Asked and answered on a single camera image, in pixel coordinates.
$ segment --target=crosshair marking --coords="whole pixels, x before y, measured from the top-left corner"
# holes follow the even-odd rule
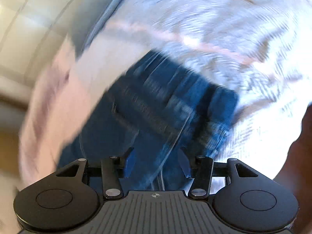
[[[158,197],[160,196],[160,194],[159,194],[159,193],[153,193],[152,196],[153,196],[154,198],[158,198]]]

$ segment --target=metal pin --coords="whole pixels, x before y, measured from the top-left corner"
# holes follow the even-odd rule
[[[207,192],[204,189],[196,188],[192,190],[191,194],[194,196],[204,196]]]
[[[200,163],[201,161],[202,161],[202,159],[204,159],[205,158],[205,156],[197,156],[197,157],[195,157],[195,161],[196,161],[196,163]]]
[[[121,191],[120,191],[119,189],[116,189],[116,188],[111,188],[111,189],[106,190],[105,193],[106,193],[108,196],[115,197],[115,196],[120,195],[120,194],[121,194]]]

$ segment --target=dark brown object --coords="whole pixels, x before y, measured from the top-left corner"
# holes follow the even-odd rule
[[[294,234],[312,234],[312,106],[302,120],[302,132],[290,147],[285,165],[274,179],[291,190],[299,202]]]

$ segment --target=circular pad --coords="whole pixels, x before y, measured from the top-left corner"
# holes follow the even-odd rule
[[[68,205],[73,199],[70,192],[63,189],[50,189],[40,193],[36,201],[44,208],[56,209]]]
[[[85,223],[99,207],[97,193],[75,177],[44,178],[14,200],[20,224],[33,232],[64,232]]]
[[[269,192],[251,190],[241,195],[241,203],[248,209],[266,211],[276,205],[276,198]]]

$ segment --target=jeans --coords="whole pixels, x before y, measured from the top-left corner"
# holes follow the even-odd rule
[[[103,94],[81,133],[63,149],[58,166],[78,158],[99,161],[134,147],[134,168],[121,179],[125,192],[182,189],[189,178],[180,148],[188,157],[216,156],[237,101],[234,91],[150,51]]]

